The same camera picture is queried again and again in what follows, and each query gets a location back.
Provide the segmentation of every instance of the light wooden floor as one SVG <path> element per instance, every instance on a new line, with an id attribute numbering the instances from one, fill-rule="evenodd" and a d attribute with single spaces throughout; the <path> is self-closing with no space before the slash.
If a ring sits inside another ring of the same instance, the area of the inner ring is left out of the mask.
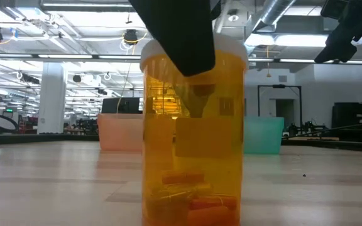
<path id="1" fill-rule="evenodd" d="M 241 225 L 362 225 L 362 153 L 282 153 L 245 157 Z M 139 226 L 140 187 L 138 154 L 99 154 L 89 142 L 0 146 L 0 225 Z"/>

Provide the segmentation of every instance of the doorway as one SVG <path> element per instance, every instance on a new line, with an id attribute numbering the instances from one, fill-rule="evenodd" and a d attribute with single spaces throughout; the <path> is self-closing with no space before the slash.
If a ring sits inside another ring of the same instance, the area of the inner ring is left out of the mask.
<path id="1" fill-rule="evenodd" d="M 294 100 L 277 99 L 276 100 L 276 116 L 284 118 L 284 128 L 287 128 L 295 122 Z"/>

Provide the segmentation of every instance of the prescription bottle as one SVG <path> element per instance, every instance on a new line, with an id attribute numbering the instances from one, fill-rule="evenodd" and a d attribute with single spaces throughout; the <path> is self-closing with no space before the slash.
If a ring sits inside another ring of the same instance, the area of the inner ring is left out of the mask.
<path id="1" fill-rule="evenodd" d="M 239 225 L 247 52 L 214 43 L 216 66 L 191 77 L 157 41 L 142 51 L 143 225 Z"/>

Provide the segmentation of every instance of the ceiling duct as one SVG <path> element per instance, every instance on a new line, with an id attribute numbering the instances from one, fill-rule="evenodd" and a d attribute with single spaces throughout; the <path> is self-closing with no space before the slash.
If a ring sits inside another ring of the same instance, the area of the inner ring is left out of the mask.
<path id="1" fill-rule="evenodd" d="M 256 21 L 254 27 L 249 30 L 247 38 L 252 32 L 267 26 L 276 25 L 277 21 L 287 12 L 294 2 L 295 0 L 266 0 L 263 9 L 259 12 L 259 19 Z M 255 48 L 256 46 L 246 45 L 248 55 L 250 55 Z"/>

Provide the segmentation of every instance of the teal bin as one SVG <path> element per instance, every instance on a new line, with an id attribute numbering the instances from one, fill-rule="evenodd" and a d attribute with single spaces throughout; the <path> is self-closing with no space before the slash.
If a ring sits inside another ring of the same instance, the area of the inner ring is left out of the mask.
<path id="1" fill-rule="evenodd" d="M 279 154 L 284 118 L 245 117 L 244 154 Z"/>

